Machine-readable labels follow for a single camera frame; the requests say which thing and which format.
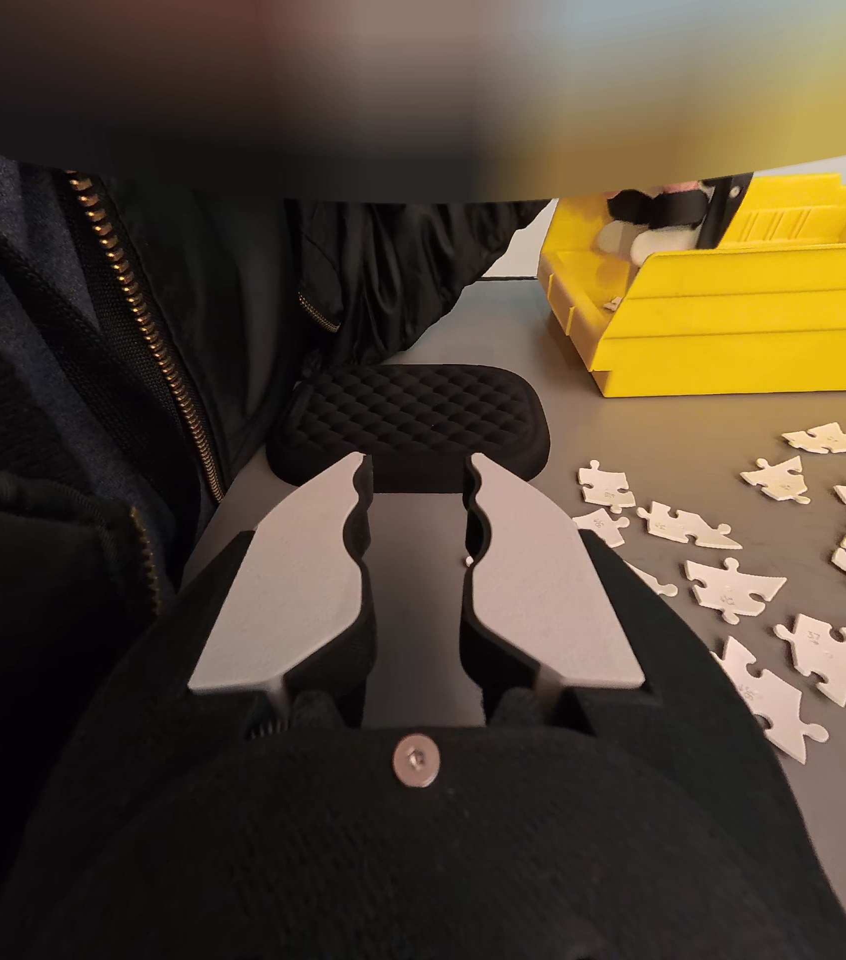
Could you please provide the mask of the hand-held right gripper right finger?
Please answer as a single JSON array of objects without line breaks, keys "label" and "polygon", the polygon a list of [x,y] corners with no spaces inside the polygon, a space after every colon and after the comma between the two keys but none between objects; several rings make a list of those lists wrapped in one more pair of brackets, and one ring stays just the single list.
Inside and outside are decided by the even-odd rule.
[{"label": "hand-held right gripper right finger", "polygon": [[636,690],[642,667],[573,520],[483,453],[467,464],[464,597],[537,690]]}]

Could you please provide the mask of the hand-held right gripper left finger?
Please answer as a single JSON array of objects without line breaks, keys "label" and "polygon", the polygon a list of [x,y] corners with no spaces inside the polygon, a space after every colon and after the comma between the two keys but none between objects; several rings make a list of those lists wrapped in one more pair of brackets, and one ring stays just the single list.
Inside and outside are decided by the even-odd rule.
[{"label": "hand-held right gripper left finger", "polygon": [[352,452],[256,526],[189,679],[197,694],[347,694],[376,656],[370,456]]}]

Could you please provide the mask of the yellow plastic bin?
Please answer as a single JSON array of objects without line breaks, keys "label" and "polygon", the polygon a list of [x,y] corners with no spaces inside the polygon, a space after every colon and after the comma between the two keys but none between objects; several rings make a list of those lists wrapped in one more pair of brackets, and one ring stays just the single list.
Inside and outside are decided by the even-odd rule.
[{"label": "yellow plastic bin", "polygon": [[597,195],[561,200],[538,271],[604,396],[846,391],[838,174],[757,176],[717,247],[657,253],[640,270],[596,250],[608,221]]}]

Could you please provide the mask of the spread of white jigsaw pieces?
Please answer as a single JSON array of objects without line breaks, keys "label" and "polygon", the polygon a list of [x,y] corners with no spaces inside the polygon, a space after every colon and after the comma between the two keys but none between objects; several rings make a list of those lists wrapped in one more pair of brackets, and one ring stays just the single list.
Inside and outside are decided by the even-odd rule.
[{"label": "spread of white jigsaw pieces", "polygon": [[[466,494],[472,487],[467,478],[468,462],[465,504]],[[810,503],[810,498],[806,496],[808,488],[798,456],[777,464],[769,464],[765,459],[759,459],[757,467],[756,470],[741,473],[741,479],[750,486],[761,489],[762,493],[777,502],[790,501],[802,505]],[[579,469],[577,483],[584,494],[584,500],[601,508],[582,516],[571,517],[595,564],[589,549],[590,542],[584,539],[583,534],[594,535],[596,542],[609,547],[611,553],[613,548],[623,546],[624,538],[620,531],[628,526],[629,518],[623,516],[622,511],[635,508],[635,498],[624,473],[604,471],[597,461],[591,461],[589,467]],[[846,482],[834,486],[834,493],[846,506]],[[636,514],[645,521],[648,533],[661,536],[672,543],[685,545],[692,540],[695,546],[705,548],[741,549],[741,545],[729,536],[729,525],[719,524],[712,527],[698,514],[682,510],[673,513],[667,505],[655,501],[648,510],[636,508]],[[467,573],[472,561],[469,555],[466,558]],[[846,533],[834,549],[830,563],[846,575]],[[724,623],[733,626],[739,623],[740,618],[760,616],[766,604],[775,598],[787,582],[784,577],[744,572],[735,558],[724,559],[721,566],[687,560],[683,563],[682,570],[696,604],[716,612]],[[537,689],[533,684],[530,668],[518,662],[515,654],[504,651],[500,643],[489,640],[486,633],[475,627],[473,615],[468,610],[469,604],[464,597],[467,573],[464,579],[461,615],[461,659],[469,676],[482,686],[486,708],[491,709],[490,701],[496,697],[497,691],[502,692],[515,686],[530,687],[551,703],[558,700],[563,690],[569,688]],[[609,596],[604,582],[600,577],[599,580]],[[625,628],[621,614],[616,614],[635,654],[636,628]],[[792,668],[804,678],[814,676],[819,694],[838,707],[845,708],[846,626],[841,626],[834,632],[831,624],[808,614],[798,613],[791,626],[776,624],[772,631],[777,639],[789,645]],[[721,653],[712,656],[753,715],[765,722],[765,737],[778,751],[800,764],[805,764],[805,741],[808,738],[817,743],[828,740],[828,732],[823,726],[810,724],[802,719],[802,693],[799,689],[769,670],[761,670],[758,674],[750,672],[756,662],[755,657],[741,642],[729,636],[723,643]]]}]

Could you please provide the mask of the person's jacketed torso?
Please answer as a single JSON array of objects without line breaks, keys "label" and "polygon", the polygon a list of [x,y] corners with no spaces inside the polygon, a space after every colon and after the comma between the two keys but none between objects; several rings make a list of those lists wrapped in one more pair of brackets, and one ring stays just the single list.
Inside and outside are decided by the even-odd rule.
[{"label": "person's jacketed torso", "polygon": [[548,204],[273,198],[0,155],[0,887],[297,386],[414,346]]}]

